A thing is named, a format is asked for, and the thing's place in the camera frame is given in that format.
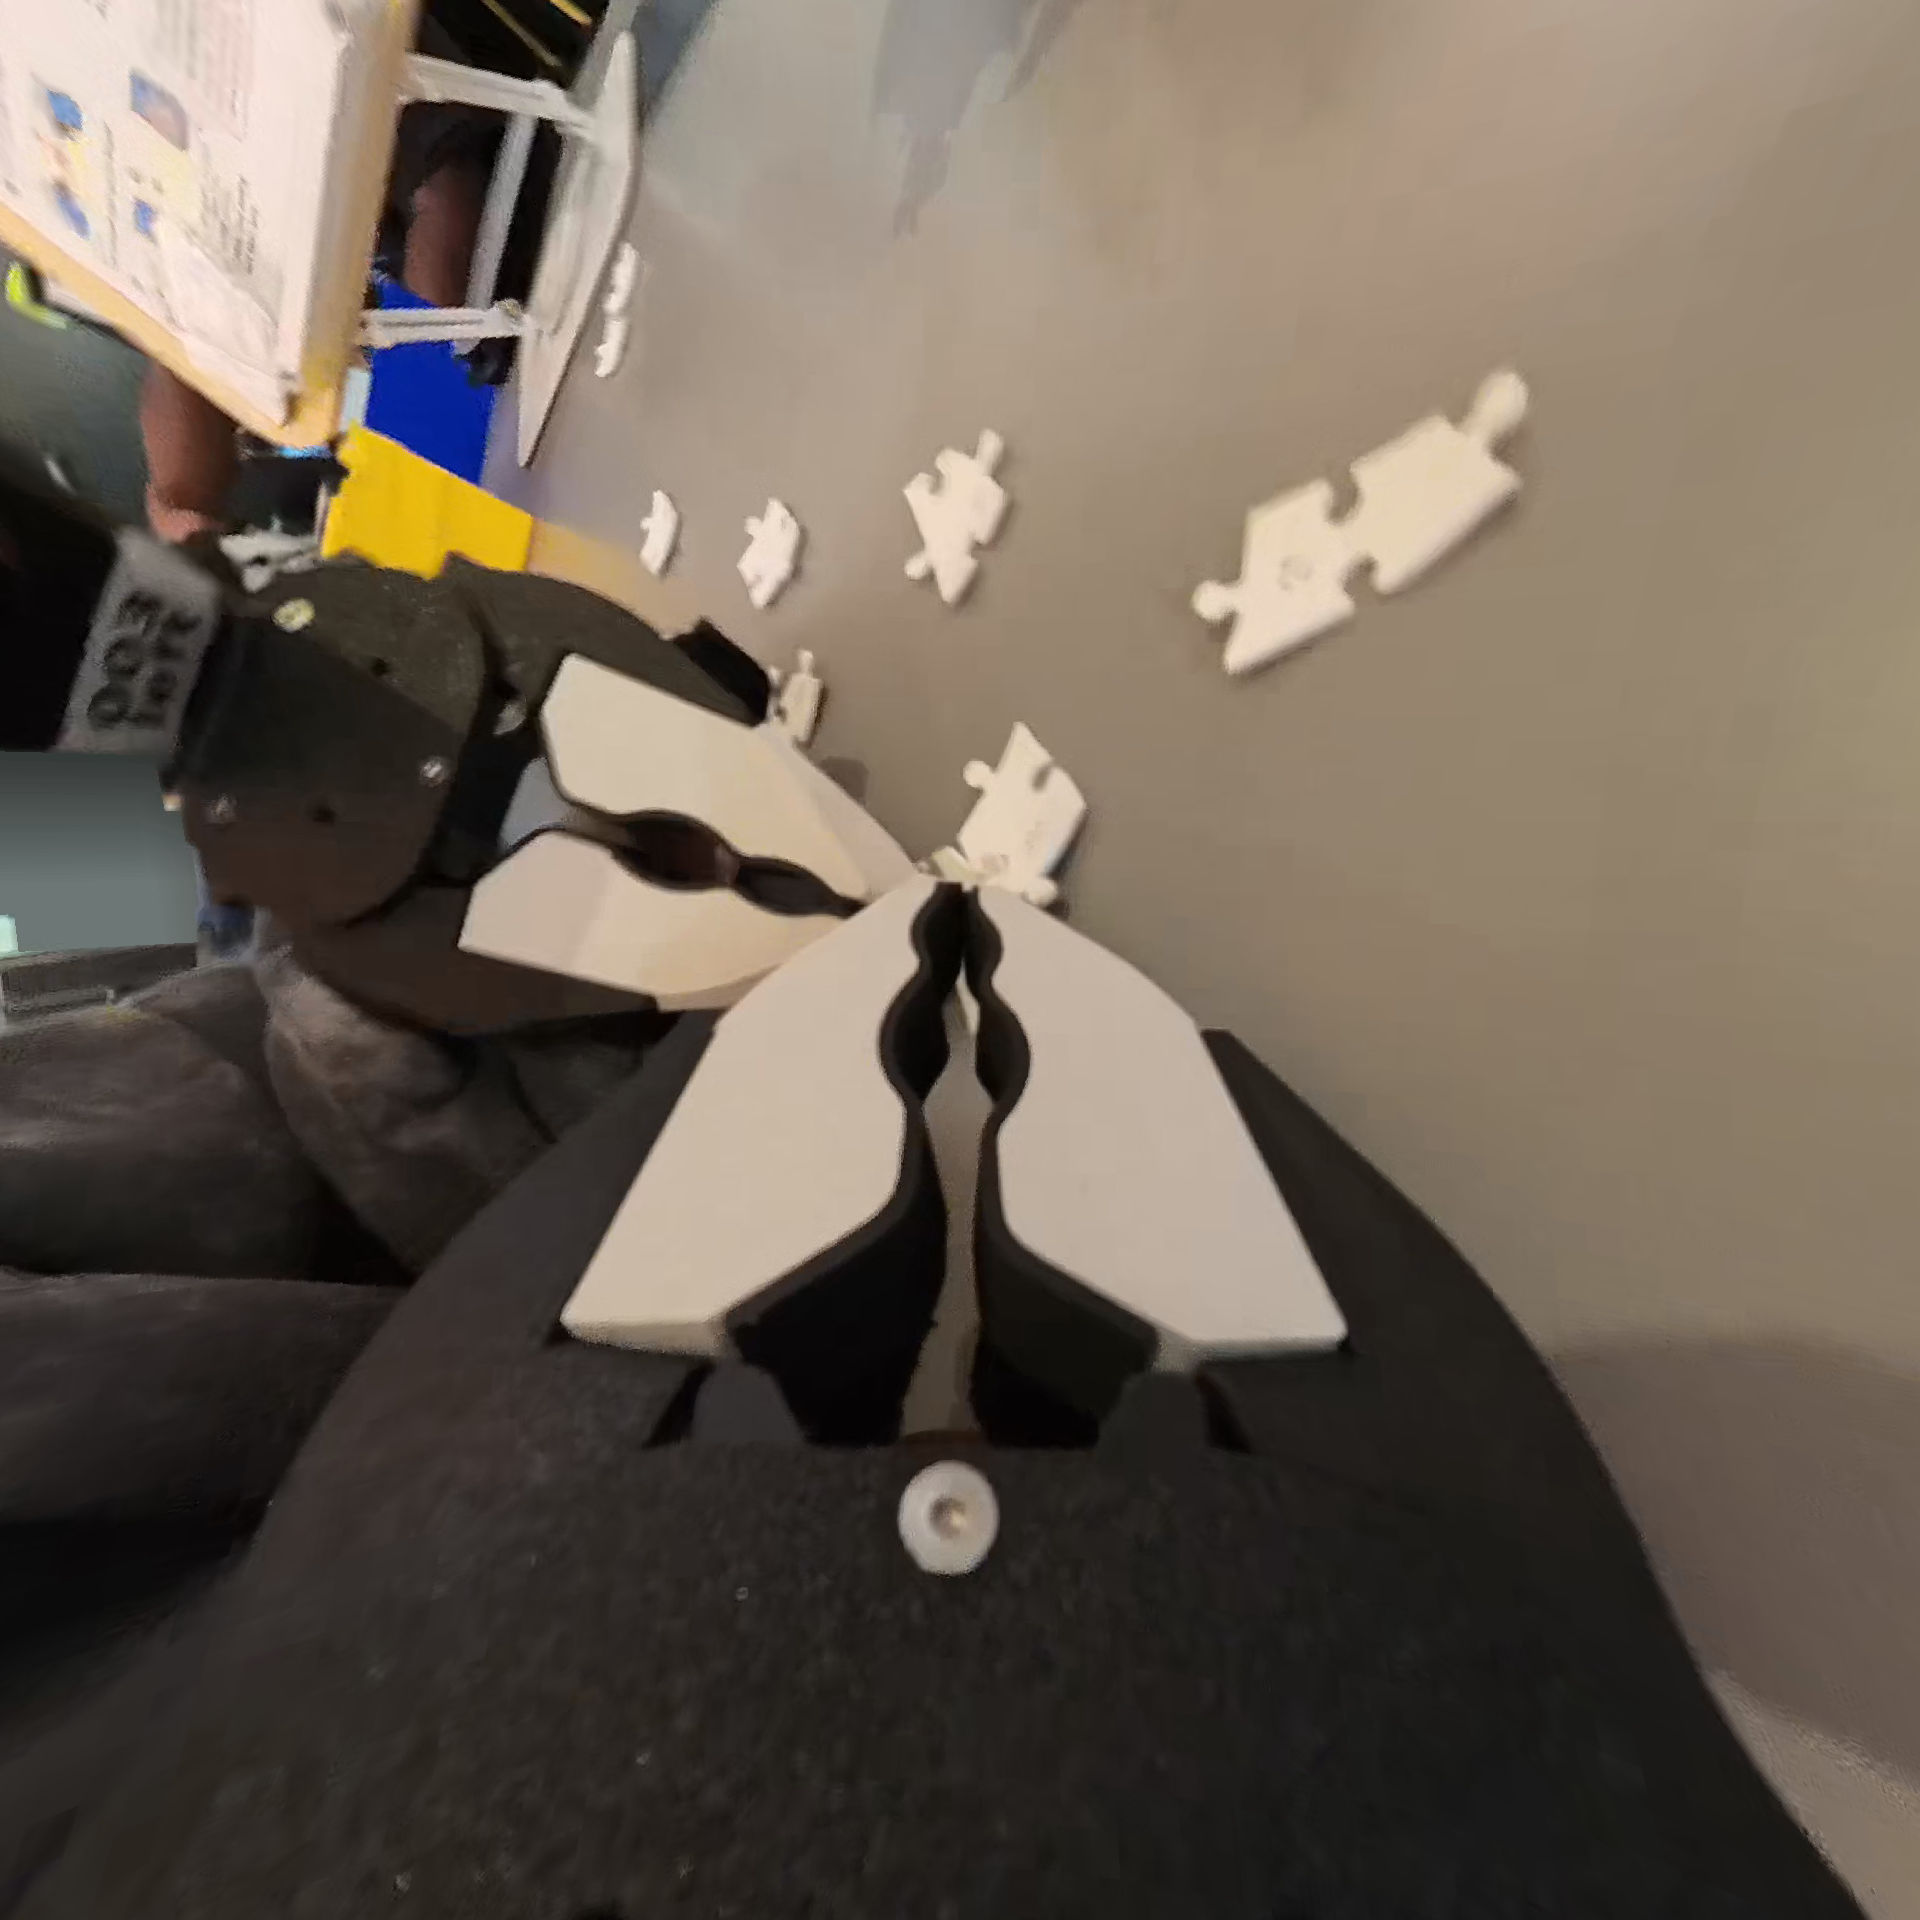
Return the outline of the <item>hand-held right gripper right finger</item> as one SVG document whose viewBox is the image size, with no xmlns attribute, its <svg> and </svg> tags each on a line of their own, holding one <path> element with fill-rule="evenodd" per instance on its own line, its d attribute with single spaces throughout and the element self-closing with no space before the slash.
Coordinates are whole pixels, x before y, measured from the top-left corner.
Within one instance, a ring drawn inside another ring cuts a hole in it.
<svg viewBox="0 0 1920 1920">
<path fill-rule="evenodd" d="M 1339 1354 L 1350 1322 L 1202 1027 L 1041 909 L 968 905 L 972 1414 L 1091 1448 L 1129 1388 Z"/>
</svg>

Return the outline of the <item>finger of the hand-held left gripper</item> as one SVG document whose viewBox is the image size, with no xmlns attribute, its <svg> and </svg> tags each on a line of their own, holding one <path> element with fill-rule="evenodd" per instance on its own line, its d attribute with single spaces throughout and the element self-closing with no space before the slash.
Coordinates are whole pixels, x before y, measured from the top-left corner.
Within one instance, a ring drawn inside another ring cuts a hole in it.
<svg viewBox="0 0 1920 1920">
<path fill-rule="evenodd" d="M 561 799 L 642 880 L 760 909 L 861 909 L 913 873 L 775 719 L 748 725 L 564 656 L 538 730 Z"/>
<path fill-rule="evenodd" d="M 698 824 L 538 829 L 470 890 L 460 952 L 661 1010 L 724 1010 L 865 905 Z"/>
</svg>

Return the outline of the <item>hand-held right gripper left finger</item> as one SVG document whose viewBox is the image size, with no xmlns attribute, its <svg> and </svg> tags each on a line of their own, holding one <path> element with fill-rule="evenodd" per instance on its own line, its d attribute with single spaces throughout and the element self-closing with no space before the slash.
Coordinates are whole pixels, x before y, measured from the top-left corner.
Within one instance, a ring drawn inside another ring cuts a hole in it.
<svg viewBox="0 0 1920 1920">
<path fill-rule="evenodd" d="M 923 1116 L 968 899 L 909 880 L 712 1027 L 564 1300 L 564 1338 L 739 1361 L 828 1448 L 900 1437 L 947 1285 Z"/>
</svg>

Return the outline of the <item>joined white puzzle pieces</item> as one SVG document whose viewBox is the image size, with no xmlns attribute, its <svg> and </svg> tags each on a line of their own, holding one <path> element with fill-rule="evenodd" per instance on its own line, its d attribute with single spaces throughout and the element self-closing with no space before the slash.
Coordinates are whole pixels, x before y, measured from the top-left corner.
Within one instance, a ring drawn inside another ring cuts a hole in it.
<svg viewBox="0 0 1920 1920">
<path fill-rule="evenodd" d="M 1355 459 L 1352 496 L 1320 477 L 1255 506 L 1240 525 L 1232 580 L 1202 580 L 1189 607 L 1221 628 L 1221 671 L 1255 677 L 1328 637 L 1355 614 L 1355 579 L 1387 598 L 1437 571 L 1520 496 L 1503 459 L 1525 424 L 1523 373 L 1494 368 L 1460 419 L 1428 414 Z"/>
</svg>

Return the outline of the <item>yellow storage bin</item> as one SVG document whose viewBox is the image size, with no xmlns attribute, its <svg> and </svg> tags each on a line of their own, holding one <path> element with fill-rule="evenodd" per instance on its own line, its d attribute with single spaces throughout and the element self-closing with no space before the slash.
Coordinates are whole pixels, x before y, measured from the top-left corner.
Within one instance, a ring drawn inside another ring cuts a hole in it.
<svg viewBox="0 0 1920 1920">
<path fill-rule="evenodd" d="M 319 560 L 362 560 L 435 579 L 447 560 L 526 571 L 534 524 L 362 424 L 337 443 L 343 482 L 328 504 Z"/>
</svg>

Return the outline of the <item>blue storage bin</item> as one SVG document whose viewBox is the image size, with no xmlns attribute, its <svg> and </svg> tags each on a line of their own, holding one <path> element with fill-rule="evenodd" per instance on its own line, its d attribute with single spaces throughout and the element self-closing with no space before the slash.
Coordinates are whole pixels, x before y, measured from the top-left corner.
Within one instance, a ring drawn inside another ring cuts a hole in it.
<svg viewBox="0 0 1920 1920">
<path fill-rule="evenodd" d="M 366 353 L 362 427 L 481 487 L 501 390 L 455 343 L 406 334 Z"/>
</svg>

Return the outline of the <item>person's dark clothing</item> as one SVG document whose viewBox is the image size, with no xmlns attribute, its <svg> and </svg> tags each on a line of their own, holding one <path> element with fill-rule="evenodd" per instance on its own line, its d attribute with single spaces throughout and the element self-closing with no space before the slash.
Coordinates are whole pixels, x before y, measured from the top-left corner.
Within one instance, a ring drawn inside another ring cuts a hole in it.
<svg viewBox="0 0 1920 1920">
<path fill-rule="evenodd" d="M 279 1104 L 244 966 L 2 1032 L 2 1718 L 238 1549 L 411 1269 Z"/>
</svg>

